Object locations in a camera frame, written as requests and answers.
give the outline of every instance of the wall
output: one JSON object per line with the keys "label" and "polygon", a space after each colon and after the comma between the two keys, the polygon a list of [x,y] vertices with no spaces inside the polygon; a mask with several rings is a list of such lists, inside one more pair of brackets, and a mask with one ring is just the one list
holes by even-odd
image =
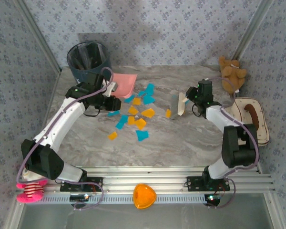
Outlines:
{"label": "wall", "polygon": [[260,0],[25,0],[61,66],[97,40],[118,65],[218,64],[232,57]]}
{"label": "wall", "polygon": [[40,130],[55,73],[12,1],[0,1],[0,228],[22,162],[20,143]]}
{"label": "wall", "polygon": [[242,94],[259,100],[270,142],[261,163],[271,172],[286,216],[286,0],[274,1],[241,58],[249,79]]}

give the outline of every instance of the pink toy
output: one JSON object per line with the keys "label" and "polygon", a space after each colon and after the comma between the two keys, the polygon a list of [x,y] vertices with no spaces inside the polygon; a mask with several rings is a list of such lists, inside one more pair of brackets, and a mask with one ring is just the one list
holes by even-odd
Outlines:
{"label": "pink toy", "polygon": [[118,88],[111,95],[117,98],[127,99],[133,94],[133,88],[137,74],[113,74],[113,81],[118,83]]}
{"label": "pink toy", "polygon": [[[36,173],[28,171],[26,169],[22,172],[22,178],[26,181],[36,180],[44,178]],[[17,184],[17,188],[24,188],[24,192],[17,195],[17,200],[20,203],[28,204],[40,201],[43,197],[43,187],[47,184],[47,180],[40,182],[29,183],[26,185]]]}

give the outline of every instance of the blue paper piece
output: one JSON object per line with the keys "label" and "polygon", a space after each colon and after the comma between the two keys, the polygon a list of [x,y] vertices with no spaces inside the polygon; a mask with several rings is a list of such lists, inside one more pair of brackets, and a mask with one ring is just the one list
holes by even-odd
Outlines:
{"label": "blue paper piece", "polygon": [[145,93],[148,95],[153,95],[153,89],[154,85],[152,83],[149,83],[145,89]]}
{"label": "blue paper piece", "polygon": [[125,103],[130,103],[134,99],[134,95],[130,96],[128,99],[125,99]]}
{"label": "blue paper piece", "polygon": [[144,94],[145,94],[145,91],[140,91],[139,94],[138,94],[138,96],[142,96],[142,95],[144,95]]}
{"label": "blue paper piece", "polygon": [[121,130],[124,125],[125,125],[125,123],[118,122],[118,124],[115,127],[118,128],[119,130]]}
{"label": "blue paper piece", "polygon": [[139,142],[148,138],[148,131],[136,130]]}
{"label": "blue paper piece", "polygon": [[143,98],[143,103],[145,104],[145,105],[147,105],[147,104],[151,104],[151,103],[153,103],[154,101],[156,101],[154,98],[152,98],[151,96],[149,96],[149,95],[146,95],[146,96],[144,96],[144,98]]}
{"label": "blue paper piece", "polygon": [[127,121],[128,121],[128,116],[123,114],[121,119],[120,119],[120,123],[125,124],[125,123],[127,123]]}
{"label": "blue paper piece", "polygon": [[107,116],[108,117],[111,117],[111,116],[114,116],[114,115],[118,115],[120,113],[120,110],[118,110],[118,111],[113,111],[113,112],[109,112],[108,114],[107,114]]}

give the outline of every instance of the brown brush handle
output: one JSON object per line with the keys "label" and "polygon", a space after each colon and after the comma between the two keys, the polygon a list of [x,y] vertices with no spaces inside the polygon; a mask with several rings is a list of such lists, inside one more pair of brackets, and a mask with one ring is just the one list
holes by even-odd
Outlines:
{"label": "brown brush handle", "polygon": [[249,112],[252,118],[252,124],[256,127],[256,130],[259,129],[259,121],[258,121],[258,116],[257,113],[254,109],[254,106],[252,104],[247,104],[245,106],[245,110]]}

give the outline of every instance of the brown teddy bear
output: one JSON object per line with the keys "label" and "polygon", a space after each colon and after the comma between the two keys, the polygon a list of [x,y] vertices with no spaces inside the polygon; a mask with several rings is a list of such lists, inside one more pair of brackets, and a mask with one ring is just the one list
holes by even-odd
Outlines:
{"label": "brown teddy bear", "polygon": [[[240,69],[239,61],[237,60],[226,60],[224,56],[219,57],[220,71],[223,78],[228,79],[234,85],[234,89],[238,90],[245,82],[245,76],[247,74],[246,69]],[[222,80],[224,89],[229,93],[233,94],[231,85]]]}

